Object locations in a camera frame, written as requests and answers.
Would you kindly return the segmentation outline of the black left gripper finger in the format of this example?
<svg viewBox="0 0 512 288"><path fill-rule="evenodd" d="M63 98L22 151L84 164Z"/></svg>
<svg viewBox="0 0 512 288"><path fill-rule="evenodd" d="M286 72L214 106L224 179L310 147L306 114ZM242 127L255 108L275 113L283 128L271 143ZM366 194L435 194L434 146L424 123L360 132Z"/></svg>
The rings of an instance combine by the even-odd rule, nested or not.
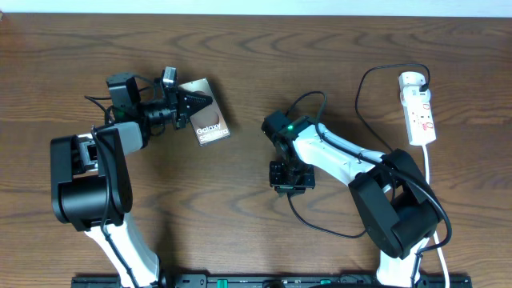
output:
<svg viewBox="0 0 512 288"><path fill-rule="evenodd" d="M180 103L184 106L188 106L189 108L204 108L213 103L211 96L185 90L183 88L178 88L178 98Z"/></svg>
<svg viewBox="0 0 512 288"><path fill-rule="evenodd" d="M189 122L192 125L208 125L209 124L209 108L205 107L189 116Z"/></svg>

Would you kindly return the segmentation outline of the Samsung Galaxy smartphone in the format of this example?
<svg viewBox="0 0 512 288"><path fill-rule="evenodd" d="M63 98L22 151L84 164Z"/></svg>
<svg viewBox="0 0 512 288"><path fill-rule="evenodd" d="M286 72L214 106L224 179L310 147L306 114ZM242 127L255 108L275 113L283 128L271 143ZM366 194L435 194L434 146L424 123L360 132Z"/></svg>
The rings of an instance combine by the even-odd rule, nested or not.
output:
<svg viewBox="0 0 512 288"><path fill-rule="evenodd" d="M192 125L198 144L205 146L212 142L219 141L221 139L228 138L230 136L230 129L226 124L226 121L222 115L219 105L216 101L214 93L210 87L209 82L206 78L199 79L192 82L181 84L179 88L185 90L198 92L200 94L206 94L211 96L213 103L209 106L209 124L208 125Z"/></svg>

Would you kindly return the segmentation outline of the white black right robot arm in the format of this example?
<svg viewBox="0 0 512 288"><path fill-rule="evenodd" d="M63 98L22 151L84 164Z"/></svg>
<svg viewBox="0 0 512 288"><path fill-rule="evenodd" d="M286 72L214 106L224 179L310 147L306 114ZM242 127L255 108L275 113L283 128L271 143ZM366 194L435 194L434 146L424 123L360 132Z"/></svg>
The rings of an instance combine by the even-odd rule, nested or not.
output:
<svg viewBox="0 0 512 288"><path fill-rule="evenodd" d="M279 110L265 117L262 131L281 157L270 163L270 186L287 198L303 194L315 186L315 168L339 180L381 251L377 280L416 286L428 239L447 215L412 157L400 149L366 150L307 116L291 121Z"/></svg>

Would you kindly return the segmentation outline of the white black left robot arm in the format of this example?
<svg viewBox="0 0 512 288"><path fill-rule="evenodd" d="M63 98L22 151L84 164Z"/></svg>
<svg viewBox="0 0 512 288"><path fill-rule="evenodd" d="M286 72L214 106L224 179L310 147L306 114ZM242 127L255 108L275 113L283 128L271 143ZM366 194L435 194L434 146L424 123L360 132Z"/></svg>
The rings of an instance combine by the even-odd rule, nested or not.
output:
<svg viewBox="0 0 512 288"><path fill-rule="evenodd" d="M132 73L108 77L112 104L102 110L103 125L50 142L51 205L56 218L95 240L118 272L77 276L71 280L73 287L175 285L130 213L133 192L126 156L146 147L156 136L154 128L182 129L214 99L209 92L181 88L176 69L167 67L149 82L153 97L144 102L139 79Z"/></svg>

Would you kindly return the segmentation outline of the white power strip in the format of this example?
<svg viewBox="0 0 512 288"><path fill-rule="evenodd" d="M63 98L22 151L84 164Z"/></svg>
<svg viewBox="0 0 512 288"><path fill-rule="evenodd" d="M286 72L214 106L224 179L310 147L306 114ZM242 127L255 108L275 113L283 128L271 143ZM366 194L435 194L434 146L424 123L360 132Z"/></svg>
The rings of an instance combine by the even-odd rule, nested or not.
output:
<svg viewBox="0 0 512 288"><path fill-rule="evenodd" d="M398 82L409 144L426 146L436 140L431 93L429 89L421 91L426 78L418 72L407 71L400 74Z"/></svg>

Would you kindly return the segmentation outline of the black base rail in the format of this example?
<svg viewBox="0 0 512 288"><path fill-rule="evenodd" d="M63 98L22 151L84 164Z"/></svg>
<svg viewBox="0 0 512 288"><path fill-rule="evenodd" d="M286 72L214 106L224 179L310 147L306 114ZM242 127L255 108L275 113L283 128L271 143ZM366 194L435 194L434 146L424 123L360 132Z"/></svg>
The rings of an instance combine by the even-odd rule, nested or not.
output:
<svg viewBox="0 0 512 288"><path fill-rule="evenodd" d="M72 288L122 287L119 276L79 276L71 279ZM268 287L398 287L383 285L369 274L340 274L336 276L212 276L204 274L182 274L167 284L152 284L145 287L176 288L268 288ZM421 275L414 287L445 287L443 276ZM469 276L450 276L450 287L471 288Z"/></svg>

